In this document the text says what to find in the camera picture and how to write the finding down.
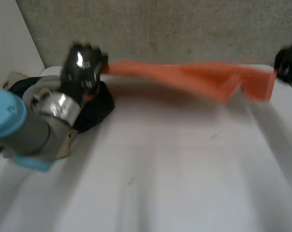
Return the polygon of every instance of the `black object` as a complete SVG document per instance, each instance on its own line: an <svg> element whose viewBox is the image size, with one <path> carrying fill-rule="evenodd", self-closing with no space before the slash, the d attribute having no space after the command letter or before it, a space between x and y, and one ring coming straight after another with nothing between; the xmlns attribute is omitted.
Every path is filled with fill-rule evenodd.
<svg viewBox="0 0 292 232"><path fill-rule="evenodd" d="M292 46L282 48L275 58L277 78L286 83L292 83Z"/></svg>
<svg viewBox="0 0 292 232"><path fill-rule="evenodd" d="M11 93L16 94L18 97L22 98L24 95L24 92L32 85L36 84L38 80L40 80L41 77L29 77L27 79L23 79L20 81L17 81L15 84L13 84L12 87L8 91Z"/></svg>
<svg viewBox="0 0 292 232"><path fill-rule="evenodd" d="M97 124L101 123L107 115L114 110L112 95L104 82L99 84L99 94L92 100L88 101L79 113L73 128L78 133L83 133Z"/></svg>
<svg viewBox="0 0 292 232"><path fill-rule="evenodd" d="M81 104L83 94L95 94L102 70L108 64L108 55L98 47L74 44L63 65L61 87L57 90Z"/></svg>

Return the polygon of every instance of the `orange towel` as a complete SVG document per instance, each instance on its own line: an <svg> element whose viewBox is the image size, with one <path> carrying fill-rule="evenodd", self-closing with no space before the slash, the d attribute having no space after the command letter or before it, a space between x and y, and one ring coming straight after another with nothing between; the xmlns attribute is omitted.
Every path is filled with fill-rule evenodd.
<svg viewBox="0 0 292 232"><path fill-rule="evenodd" d="M250 101L269 102L276 79L275 72L226 63L162 65L115 62L110 63L103 73L150 78L218 102L227 102L239 88Z"/></svg>

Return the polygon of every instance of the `white wall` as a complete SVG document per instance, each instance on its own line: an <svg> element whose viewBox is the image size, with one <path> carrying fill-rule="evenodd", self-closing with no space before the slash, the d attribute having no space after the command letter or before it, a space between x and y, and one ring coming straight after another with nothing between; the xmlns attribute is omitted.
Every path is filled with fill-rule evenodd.
<svg viewBox="0 0 292 232"><path fill-rule="evenodd" d="M9 72L37 76L44 70L15 0L0 0L0 84Z"/></svg>

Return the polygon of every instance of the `white table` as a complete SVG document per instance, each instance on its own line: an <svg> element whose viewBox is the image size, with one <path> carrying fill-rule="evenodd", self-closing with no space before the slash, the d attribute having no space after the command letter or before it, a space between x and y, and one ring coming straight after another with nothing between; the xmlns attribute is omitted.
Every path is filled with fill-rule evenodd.
<svg viewBox="0 0 292 232"><path fill-rule="evenodd" d="M289 86L224 106L104 80L116 109L68 159L39 173L0 157L0 232L292 232Z"/></svg>

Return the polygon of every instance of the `concrete wall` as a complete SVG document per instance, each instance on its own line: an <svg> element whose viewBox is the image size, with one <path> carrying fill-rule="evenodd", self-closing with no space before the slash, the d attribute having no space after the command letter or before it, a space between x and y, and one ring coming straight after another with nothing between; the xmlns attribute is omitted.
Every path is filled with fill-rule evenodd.
<svg viewBox="0 0 292 232"><path fill-rule="evenodd" d="M73 40L111 60L272 62L292 43L292 0L17 0L48 66Z"/></svg>
<svg viewBox="0 0 292 232"><path fill-rule="evenodd" d="M30 76L44 69L18 6L14 0L0 0L0 84L9 72Z"/></svg>

